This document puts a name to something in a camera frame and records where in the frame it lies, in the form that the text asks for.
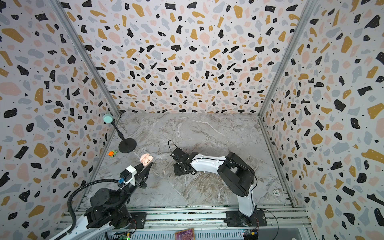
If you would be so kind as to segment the pink earbud charging case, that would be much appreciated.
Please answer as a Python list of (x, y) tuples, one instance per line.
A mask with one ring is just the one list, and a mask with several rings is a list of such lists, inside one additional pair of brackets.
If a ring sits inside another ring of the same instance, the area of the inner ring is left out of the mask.
[(143, 154), (140, 158), (140, 162), (144, 167), (148, 166), (153, 160), (153, 157), (150, 154)]

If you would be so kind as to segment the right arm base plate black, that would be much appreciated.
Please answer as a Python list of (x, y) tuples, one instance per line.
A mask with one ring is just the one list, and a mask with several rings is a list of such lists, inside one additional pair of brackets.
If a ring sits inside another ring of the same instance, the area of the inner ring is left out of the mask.
[(228, 227), (266, 227), (267, 219), (265, 212), (255, 210), (250, 217), (242, 214), (240, 211), (227, 211), (224, 222)]

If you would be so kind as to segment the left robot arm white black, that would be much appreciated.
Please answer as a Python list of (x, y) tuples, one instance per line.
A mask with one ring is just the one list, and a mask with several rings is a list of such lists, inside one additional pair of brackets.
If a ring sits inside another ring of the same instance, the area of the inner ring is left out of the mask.
[[(72, 224), (62, 230), (53, 240), (92, 240), (96, 237), (106, 235), (113, 229), (121, 229), (124, 234), (130, 232), (128, 227), (134, 231), (143, 229), (147, 214), (144, 212), (130, 213), (127, 204), (136, 189), (145, 189), (147, 179), (153, 163), (147, 166), (139, 164), (135, 167), (129, 166), (120, 173), (120, 179), (101, 179), (87, 183), (76, 189), (67, 200), (67, 207), (72, 218)], [(91, 197), (91, 207), (81, 217), (77, 217), (73, 209), (73, 198), (86, 188), (101, 183), (113, 183), (119, 188), (117, 190), (101, 188)]]

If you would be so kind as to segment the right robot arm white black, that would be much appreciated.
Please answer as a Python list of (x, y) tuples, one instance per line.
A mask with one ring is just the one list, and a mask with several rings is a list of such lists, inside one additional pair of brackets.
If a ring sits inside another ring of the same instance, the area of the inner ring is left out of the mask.
[(257, 186), (255, 171), (235, 153), (222, 157), (210, 157), (199, 153), (187, 154), (176, 148), (171, 157), (176, 161), (176, 176), (208, 172), (218, 174), (226, 186), (237, 195), (239, 212), (250, 217), (255, 211), (252, 193)]

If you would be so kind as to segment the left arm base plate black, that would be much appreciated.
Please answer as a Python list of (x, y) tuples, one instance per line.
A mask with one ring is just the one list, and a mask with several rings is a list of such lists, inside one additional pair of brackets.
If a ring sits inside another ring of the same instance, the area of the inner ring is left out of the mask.
[(118, 230), (137, 230), (143, 229), (147, 220), (146, 212), (128, 212), (127, 214), (118, 214), (107, 221), (108, 226), (114, 226)]

